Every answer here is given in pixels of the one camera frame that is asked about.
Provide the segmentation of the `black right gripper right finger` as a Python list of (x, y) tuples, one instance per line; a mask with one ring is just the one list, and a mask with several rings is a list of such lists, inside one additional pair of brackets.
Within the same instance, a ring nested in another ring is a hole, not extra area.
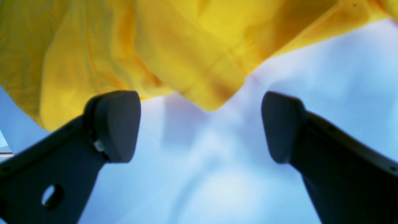
[(268, 150), (300, 172), (323, 224), (396, 224), (397, 162), (355, 140), (291, 96), (261, 104)]

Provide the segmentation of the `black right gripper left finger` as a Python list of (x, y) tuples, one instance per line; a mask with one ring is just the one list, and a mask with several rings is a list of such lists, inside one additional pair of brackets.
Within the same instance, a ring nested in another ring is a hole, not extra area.
[(129, 163), (141, 118), (136, 91), (91, 98), (84, 113), (1, 163), (1, 219), (77, 224), (107, 163)]

